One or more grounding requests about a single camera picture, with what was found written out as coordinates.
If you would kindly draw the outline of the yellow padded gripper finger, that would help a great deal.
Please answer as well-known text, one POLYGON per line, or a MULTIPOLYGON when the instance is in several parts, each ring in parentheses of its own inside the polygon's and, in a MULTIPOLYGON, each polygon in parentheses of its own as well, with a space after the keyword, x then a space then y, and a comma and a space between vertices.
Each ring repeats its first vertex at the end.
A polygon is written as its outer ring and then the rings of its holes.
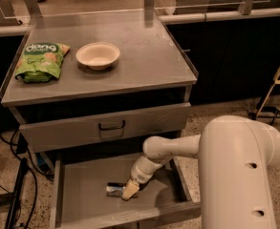
POLYGON ((124 200, 129 200, 133 195, 135 195, 140 189, 140 184, 133 180, 129 179, 126 183, 125 188, 122 191, 121 198, 124 200))

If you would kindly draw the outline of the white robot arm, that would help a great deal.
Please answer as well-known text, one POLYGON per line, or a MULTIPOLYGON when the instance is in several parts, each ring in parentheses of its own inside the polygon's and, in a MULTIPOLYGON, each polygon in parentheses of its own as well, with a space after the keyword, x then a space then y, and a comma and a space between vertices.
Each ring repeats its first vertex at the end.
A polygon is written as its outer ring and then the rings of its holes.
POLYGON ((198 156, 203 229, 277 229, 267 168, 280 163, 280 132, 237 115, 209 121, 199 135, 143 142, 122 192, 130 199, 173 156, 198 156))

